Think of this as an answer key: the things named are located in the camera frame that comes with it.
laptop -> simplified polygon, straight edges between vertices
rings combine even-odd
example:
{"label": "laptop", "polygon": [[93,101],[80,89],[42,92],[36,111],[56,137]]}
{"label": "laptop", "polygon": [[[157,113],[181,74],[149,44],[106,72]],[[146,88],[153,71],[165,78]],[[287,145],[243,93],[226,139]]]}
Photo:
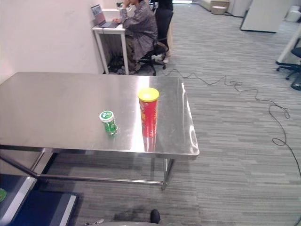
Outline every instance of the laptop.
{"label": "laptop", "polygon": [[95,21],[99,27],[102,28],[116,28],[119,24],[113,22],[106,22],[104,14],[100,5],[91,7],[93,15],[95,16]]}

white stool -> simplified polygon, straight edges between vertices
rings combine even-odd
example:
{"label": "white stool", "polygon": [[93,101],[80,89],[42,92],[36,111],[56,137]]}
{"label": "white stool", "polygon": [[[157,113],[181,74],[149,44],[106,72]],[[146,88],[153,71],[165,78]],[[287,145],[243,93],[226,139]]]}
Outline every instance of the white stool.
{"label": "white stool", "polygon": [[212,6],[211,13],[216,15],[223,15],[226,12],[227,8],[224,6]]}
{"label": "white stool", "polygon": [[285,18],[286,21],[297,22],[301,16],[301,12],[299,11],[290,11]]}

black office chair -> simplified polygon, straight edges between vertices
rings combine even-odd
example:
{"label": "black office chair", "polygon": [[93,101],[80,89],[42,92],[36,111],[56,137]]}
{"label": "black office chair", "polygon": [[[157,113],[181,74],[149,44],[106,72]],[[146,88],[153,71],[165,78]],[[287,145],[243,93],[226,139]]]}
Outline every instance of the black office chair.
{"label": "black office chair", "polygon": [[[158,8],[156,10],[156,22],[158,27],[158,39],[154,40],[153,42],[153,50],[148,52],[144,57],[142,57],[139,62],[145,63],[146,65],[151,66],[154,73],[153,76],[156,76],[156,70],[154,65],[161,65],[163,66],[163,69],[166,69],[166,65],[161,62],[155,62],[151,59],[152,56],[158,56],[160,54],[165,54],[169,50],[168,43],[167,43],[167,32],[169,28],[169,24],[171,21],[171,18],[173,17],[173,12],[168,9],[162,9]],[[158,42],[163,43],[166,48],[159,45]]]}
{"label": "black office chair", "polygon": [[[292,54],[295,56],[301,58],[301,47],[293,48],[291,51]],[[291,87],[295,90],[301,90],[301,65],[298,66],[298,70],[295,72],[290,73],[286,79],[289,80],[290,76],[292,74],[298,73],[298,76],[295,78],[295,80],[292,82]]]}
{"label": "black office chair", "polygon": [[[294,54],[294,55],[297,56],[297,57],[298,57],[298,55],[296,55],[295,53],[293,53],[293,50],[294,50],[294,49],[297,49],[296,47],[297,47],[299,41],[300,41],[300,38],[297,39],[296,44],[295,44],[294,48],[293,48],[292,51],[291,51],[291,53]],[[279,67],[276,69],[276,71],[279,72],[280,68],[284,68],[284,69],[288,69],[288,70],[292,71],[292,72],[285,78],[286,80],[289,80],[289,79],[290,79],[290,76],[291,76],[292,74],[301,72],[301,67],[300,67],[300,65],[295,65],[295,64],[288,64],[288,65],[286,65],[286,66],[279,66]]]}

red chip can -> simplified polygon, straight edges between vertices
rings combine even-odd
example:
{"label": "red chip can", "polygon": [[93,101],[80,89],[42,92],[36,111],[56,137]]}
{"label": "red chip can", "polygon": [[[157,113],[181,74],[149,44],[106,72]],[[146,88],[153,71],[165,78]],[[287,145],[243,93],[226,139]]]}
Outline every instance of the red chip can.
{"label": "red chip can", "polygon": [[159,91],[154,88],[144,88],[138,92],[141,110],[142,135],[154,137],[157,129],[157,108]]}

gray jacket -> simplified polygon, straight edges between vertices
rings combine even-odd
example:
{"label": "gray jacket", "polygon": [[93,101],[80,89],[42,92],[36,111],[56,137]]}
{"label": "gray jacket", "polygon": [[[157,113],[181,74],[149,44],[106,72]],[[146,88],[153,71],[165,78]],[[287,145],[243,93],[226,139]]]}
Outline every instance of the gray jacket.
{"label": "gray jacket", "polygon": [[126,29],[126,35],[133,38],[134,60],[153,50],[153,41],[158,37],[157,23],[154,13],[145,1],[139,3],[133,17],[127,16],[127,10],[120,11],[121,22]]}

